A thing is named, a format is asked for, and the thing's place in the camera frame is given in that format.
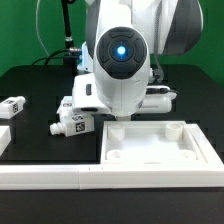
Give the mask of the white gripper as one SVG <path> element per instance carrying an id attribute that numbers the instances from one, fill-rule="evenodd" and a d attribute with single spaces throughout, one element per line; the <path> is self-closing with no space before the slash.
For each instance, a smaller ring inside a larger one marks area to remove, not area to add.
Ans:
<path id="1" fill-rule="evenodd" d="M 93 73 L 78 75 L 72 89 L 72 109 L 74 113 L 133 115 L 135 113 L 167 113 L 172 109 L 172 101 L 177 92 L 164 85 L 148 85 L 143 102 L 139 106 L 123 104 L 120 112 L 102 103 L 97 95 Z"/>

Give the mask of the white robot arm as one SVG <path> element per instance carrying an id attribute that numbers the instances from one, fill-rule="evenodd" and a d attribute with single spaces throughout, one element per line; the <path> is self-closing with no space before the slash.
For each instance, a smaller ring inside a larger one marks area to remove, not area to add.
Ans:
<path id="1" fill-rule="evenodd" d="M 90 69 L 74 80 L 73 111 L 127 117 L 167 113 L 176 93 L 151 60 L 191 50 L 203 30 L 199 0 L 85 0 Z"/>

